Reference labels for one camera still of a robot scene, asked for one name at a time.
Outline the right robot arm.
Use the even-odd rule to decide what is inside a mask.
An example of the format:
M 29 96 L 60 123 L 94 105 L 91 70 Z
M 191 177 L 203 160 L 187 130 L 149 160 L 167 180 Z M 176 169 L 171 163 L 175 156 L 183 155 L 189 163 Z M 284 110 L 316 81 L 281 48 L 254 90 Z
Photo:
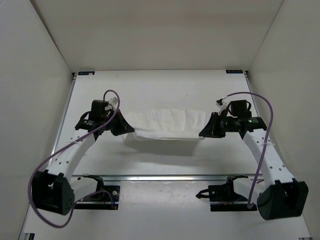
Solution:
M 245 175 L 227 177 L 222 185 L 209 185 L 196 197 L 211 202 L 212 211 L 258 211 L 264 220 L 299 217 L 303 213 L 308 186 L 287 169 L 270 138 L 261 117 L 253 117 L 247 100 L 226 103 L 217 101 L 219 112 L 213 112 L 199 136 L 221 139 L 226 133 L 238 133 L 253 154 L 262 174 L 254 183 Z M 251 208 L 244 205 L 249 201 Z

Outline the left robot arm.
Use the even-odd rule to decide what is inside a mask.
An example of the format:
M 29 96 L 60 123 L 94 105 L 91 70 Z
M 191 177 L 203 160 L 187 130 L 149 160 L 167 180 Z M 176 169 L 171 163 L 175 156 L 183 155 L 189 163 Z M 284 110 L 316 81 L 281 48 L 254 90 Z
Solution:
M 75 125 L 72 144 L 53 157 L 50 165 L 38 170 L 31 181 L 31 196 L 37 209 L 67 215 L 74 203 L 87 195 L 99 199 L 104 195 L 103 179 L 86 175 L 73 179 L 75 169 L 88 149 L 104 132 L 113 136 L 133 133 L 135 130 L 119 110 L 119 100 L 94 100 L 91 110 L 85 112 Z

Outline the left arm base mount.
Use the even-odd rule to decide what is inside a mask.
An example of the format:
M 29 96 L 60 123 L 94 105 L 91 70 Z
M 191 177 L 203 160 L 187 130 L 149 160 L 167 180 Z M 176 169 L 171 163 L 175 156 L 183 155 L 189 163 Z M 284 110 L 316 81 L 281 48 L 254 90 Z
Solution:
M 85 175 L 73 179 L 70 186 L 77 210 L 119 209 L 121 186 L 118 183 L 109 183 L 96 175 Z

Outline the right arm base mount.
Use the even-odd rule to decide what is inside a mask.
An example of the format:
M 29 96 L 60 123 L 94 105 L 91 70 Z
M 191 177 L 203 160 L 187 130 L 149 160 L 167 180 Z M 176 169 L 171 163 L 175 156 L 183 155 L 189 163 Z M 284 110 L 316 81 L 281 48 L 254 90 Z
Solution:
M 248 208 L 248 199 L 234 191 L 234 181 L 248 179 L 245 175 L 228 176 L 221 185 L 209 185 L 207 189 L 200 190 L 197 199 L 209 199 L 211 212 L 255 212 L 257 206 Z

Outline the white pleated skirt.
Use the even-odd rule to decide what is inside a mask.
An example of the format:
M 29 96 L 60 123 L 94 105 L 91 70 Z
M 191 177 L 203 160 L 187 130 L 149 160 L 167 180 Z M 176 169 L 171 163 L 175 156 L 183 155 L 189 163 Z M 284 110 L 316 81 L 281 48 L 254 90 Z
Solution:
M 145 109 L 129 112 L 125 120 L 134 132 L 127 133 L 124 143 L 162 141 L 198 142 L 204 138 L 199 133 L 207 122 L 204 111 L 185 109 Z

